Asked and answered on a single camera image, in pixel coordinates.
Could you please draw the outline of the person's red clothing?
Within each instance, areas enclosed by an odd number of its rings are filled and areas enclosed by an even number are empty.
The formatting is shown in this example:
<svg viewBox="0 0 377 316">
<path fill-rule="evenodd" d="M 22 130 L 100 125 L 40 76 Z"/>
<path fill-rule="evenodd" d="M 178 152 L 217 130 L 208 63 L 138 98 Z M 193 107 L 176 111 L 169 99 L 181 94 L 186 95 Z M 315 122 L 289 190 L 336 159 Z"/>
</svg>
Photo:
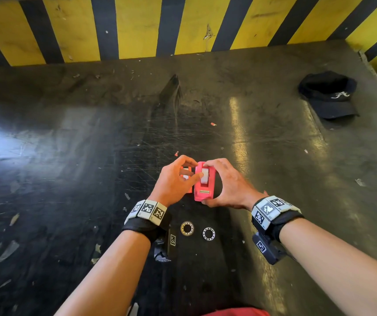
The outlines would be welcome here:
<svg viewBox="0 0 377 316">
<path fill-rule="evenodd" d="M 241 307 L 216 310 L 201 316 L 270 316 L 270 314 L 263 309 Z"/>
</svg>

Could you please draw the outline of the pink plastic housing with switch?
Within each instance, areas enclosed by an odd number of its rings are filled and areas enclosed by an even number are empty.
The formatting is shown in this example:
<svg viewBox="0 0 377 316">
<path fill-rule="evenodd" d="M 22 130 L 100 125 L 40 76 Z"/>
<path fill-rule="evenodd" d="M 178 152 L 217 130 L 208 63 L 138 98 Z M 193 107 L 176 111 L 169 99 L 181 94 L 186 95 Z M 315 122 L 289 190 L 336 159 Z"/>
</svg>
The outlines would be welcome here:
<svg viewBox="0 0 377 316">
<path fill-rule="evenodd" d="M 201 202 L 213 199 L 216 181 L 216 169 L 213 166 L 205 166 L 205 161 L 200 161 L 196 166 L 195 173 L 202 173 L 200 181 L 194 185 L 194 200 Z"/>
</svg>

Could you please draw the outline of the person's left forearm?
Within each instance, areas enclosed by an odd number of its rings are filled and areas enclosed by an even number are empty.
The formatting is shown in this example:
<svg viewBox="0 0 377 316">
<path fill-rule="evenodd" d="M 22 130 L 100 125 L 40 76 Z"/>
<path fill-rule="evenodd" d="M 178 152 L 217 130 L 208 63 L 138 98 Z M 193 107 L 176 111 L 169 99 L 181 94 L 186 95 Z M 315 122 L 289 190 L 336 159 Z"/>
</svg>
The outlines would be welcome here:
<svg viewBox="0 0 377 316">
<path fill-rule="evenodd" d="M 54 316 L 126 316 L 150 246 L 143 234 L 123 231 Z"/>
</svg>

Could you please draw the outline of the torn black sheet flap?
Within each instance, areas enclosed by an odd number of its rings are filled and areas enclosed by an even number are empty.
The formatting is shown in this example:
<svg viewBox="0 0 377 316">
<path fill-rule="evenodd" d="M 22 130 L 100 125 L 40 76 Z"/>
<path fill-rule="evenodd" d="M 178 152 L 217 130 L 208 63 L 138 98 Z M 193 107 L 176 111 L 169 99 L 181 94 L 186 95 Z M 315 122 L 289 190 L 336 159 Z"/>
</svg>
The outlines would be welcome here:
<svg viewBox="0 0 377 316">
<path fill-rule="evenodd" d="M 181 85 L 177 74 L 171 76 L 164 88 L 161 90 L 158 98 L 158 107 L 164 107 L 172 104 L 176 109 L 181 98 Z"/>
</svg>

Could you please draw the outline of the person's right forearm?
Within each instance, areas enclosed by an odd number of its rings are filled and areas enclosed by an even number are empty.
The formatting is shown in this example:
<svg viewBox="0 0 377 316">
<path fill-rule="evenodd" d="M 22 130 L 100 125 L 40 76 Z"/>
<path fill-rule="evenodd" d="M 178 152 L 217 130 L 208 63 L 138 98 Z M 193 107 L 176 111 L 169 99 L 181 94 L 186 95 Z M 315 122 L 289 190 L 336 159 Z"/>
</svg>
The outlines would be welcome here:
<svg viewBox="0 0 377 316">
<path fill-rule="evenodd" d="M 377 260 L 302 218 L 280 240 L 345 315 L 377 316 Z"/>
</svg>

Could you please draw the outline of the small pink plastic part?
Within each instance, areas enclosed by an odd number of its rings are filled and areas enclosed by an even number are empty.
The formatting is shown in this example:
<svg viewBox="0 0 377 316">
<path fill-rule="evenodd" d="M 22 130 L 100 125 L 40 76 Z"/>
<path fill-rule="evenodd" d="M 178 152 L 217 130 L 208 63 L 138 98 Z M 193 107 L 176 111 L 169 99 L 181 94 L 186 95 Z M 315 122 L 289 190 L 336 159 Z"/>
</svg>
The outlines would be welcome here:
<svg viewBox="0 0 377 316">
<path fill-rule="evenodd" d="M 187 166 L 187 167 L 181 166 L 180 176 L 184 180 L 188 180 L 191 177 L 190 175 L 186 175 L 186 172 L 192 172 L 192 168 L 190 166 Z M 187 194 L 191 194 L 191 193 L 193 193 L 193 186 L 191 186 L 190 189 L 187 191 Z"/>
</svg>

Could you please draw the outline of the black wristband with marker tiles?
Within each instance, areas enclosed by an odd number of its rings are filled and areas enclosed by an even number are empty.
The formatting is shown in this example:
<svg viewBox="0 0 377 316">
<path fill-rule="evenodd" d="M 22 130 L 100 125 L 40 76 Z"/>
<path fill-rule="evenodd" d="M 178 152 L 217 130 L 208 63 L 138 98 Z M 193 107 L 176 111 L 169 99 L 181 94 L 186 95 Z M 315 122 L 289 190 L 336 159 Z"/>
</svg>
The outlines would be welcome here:
<svg viewBox="0 0 377 316">
<path fill-rule="evenodd" d="M 300 209 L 277 196 L 259 199 L 252 207 L 252 224 L 271 240 L 281 242 L 282 228 L 295 219 L 304 218 Z"/>
<path fill-rule="evenodd" d="M 122 231 L 131 230 L 142 234 L 153 244 L 169 229 L 172 215 L 167 207 L 152 200 L 139 201 L 128 214 Z"/>
</svg>

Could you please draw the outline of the person's left hand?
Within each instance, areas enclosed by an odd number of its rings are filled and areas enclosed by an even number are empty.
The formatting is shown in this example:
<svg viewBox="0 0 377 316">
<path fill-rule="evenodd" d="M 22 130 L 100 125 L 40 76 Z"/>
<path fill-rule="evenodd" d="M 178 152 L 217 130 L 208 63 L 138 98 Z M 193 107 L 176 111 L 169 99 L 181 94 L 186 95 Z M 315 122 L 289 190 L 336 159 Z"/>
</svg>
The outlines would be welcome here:
<svg viewBox="0 0 377 316">
<path fill-rule="evenodd" d="M 159 178 L 147 200 L 160 202 L 169 207 L 179 202 L 186 195 L 190 187 L 184 187 L 183 178 L 180 176 L 181 166 L 195 168 L 198 165 L 194 159 L 181 155 L 169 165 L 162 168 Z M 186 175 L 194 175 L 193 172 L 186 172 Z"/>
</svg>

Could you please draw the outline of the person's right hand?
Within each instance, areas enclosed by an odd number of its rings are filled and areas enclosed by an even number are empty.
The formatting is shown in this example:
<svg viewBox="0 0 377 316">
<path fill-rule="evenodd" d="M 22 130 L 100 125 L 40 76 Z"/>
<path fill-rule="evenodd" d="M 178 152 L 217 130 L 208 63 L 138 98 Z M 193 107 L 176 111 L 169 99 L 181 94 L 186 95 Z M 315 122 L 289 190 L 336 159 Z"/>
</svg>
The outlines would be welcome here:
<svg viewBox="0 0 377 316">
<path fill-rule="evenodd" d="M 213 166 L 222 180 L 222 192 L 218 196 L 223 207 L 252 211 L 261 198 L 268 197 L 266 191 L 259 192 L 226 158 L 208 160 L 205 166 Z"/>
</svg>

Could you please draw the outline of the dark navy baseball cap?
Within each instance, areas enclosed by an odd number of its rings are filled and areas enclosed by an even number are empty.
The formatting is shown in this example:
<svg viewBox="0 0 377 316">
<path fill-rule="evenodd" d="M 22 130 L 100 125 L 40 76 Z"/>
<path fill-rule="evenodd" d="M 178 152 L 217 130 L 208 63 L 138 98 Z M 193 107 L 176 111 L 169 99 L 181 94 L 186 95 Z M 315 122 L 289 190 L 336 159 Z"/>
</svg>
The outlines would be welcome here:
<svg viewBox="0 0 377 316">
<path fill-rule="evenodd" d="M 299 94 L 310 104 L 318 117 L 335 120 L 358 116 L 352 103 L 357 81 L 334 71 L 306 75 L 299 83 Z"/>
</svg>

